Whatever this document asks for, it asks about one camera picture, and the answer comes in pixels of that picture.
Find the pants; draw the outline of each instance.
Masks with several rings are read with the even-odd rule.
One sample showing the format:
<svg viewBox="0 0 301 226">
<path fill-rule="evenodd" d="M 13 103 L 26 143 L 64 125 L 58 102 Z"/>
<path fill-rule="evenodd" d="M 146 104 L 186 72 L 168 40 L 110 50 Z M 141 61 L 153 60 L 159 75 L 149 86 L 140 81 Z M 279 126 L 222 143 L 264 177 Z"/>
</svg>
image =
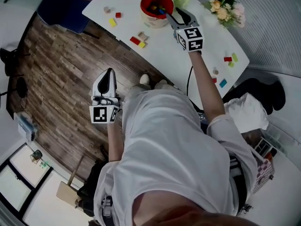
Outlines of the pants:
<svg viewBox="0 0 301 226">
<path fill-rule="evenodd" d="M 170 90 L 176 91 L 177 93 L 183 94 L 182 91 L 176 89 L 175 87 L 168 85 L 168 84 L 163 84 L 163 83 L 157 83 L 154 89 L 170 89 Z M 131 97 L 135 97 L 137 94 L 147 91 L 147 90 L 151 90 L 150 85 L 145 85 L 145 84 L 134 85 L 128 92 L 127 96 L 125 97 L 124 102 L 129 100 Z"/>
</svg>

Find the gray wall panel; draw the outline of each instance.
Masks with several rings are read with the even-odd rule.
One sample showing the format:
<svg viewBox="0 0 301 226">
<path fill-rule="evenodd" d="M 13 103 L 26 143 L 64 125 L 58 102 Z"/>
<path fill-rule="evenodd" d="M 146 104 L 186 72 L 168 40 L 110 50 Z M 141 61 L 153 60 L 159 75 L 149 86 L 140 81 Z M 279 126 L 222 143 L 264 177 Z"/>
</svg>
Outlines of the gray wall panel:
<svg viewBox="0 0 301 226">
<path fill-rule="evenodd" d="M 229 31 L 249 67 L 301 77 L 301 0 L 237 1 L 245 6 L 246 26 Z"/>
</svg>

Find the blue block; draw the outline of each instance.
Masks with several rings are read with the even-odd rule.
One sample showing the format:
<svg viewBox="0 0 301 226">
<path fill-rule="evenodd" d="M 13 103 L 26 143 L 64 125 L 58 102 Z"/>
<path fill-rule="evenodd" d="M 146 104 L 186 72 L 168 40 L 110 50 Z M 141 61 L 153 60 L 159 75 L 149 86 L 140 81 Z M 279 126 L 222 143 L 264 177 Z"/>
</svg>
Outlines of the blue block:
<svg viewBox="0 0 301 226">
<path fill-rule="evenodd" d="M 227 81 L 225 79 L 222 80 L 222 82 L 220 82 L 220 87 L 224 87 L 227 84 Z"/>
</svg>

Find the shirt sleeve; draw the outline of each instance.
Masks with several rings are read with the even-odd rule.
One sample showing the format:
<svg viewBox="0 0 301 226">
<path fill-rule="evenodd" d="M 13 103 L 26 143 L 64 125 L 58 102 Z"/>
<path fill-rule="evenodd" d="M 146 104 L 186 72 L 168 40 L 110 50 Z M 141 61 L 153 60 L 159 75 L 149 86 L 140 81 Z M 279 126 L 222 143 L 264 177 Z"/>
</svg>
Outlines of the shirt sleeve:
<svg viewBox="0 0 301 226">
<path fill-rule="evenodd" d="M 250 146 L 239 133 L 233 119 L 229 115 L 216 117 L 207 128 L 207 135 L 217 140 L 228 152 L 236 155 L 241 162 L 248 196 L 251 194 L 257 177 L 257 161 Z"/>
</svg>

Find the wooden floor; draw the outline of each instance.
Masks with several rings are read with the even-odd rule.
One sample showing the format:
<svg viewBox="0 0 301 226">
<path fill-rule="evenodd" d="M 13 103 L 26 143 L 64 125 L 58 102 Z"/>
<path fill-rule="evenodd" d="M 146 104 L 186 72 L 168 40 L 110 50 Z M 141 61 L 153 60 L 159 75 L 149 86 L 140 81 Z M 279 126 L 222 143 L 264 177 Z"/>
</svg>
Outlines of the wooden floor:
<svg viewBox="0 0 301 226">
<path fill-rule="evenodd" d="M 9 98 L 13 112 L 25 111 L 37 122 L 37 142 L 69 170 L 81 156 L 77 175 L 87 178 L 96 158 L 102 159 L 99 146 L 107 148 L 106 125 L 90 121 L 91 88 L 98 75 L 109 67 L 117 76 L 118 93 L 124 97 L 148 73 L 155 82 L 163 76 L 135 52 L 90 22 L 87 31 L 94 39 L 59 26 L 47 26 L 39 17 L 33 21 L 24 41 L 24 54 L 17 73 L 24 74 L 27 100 L 14 92 Z"/>
</svg>

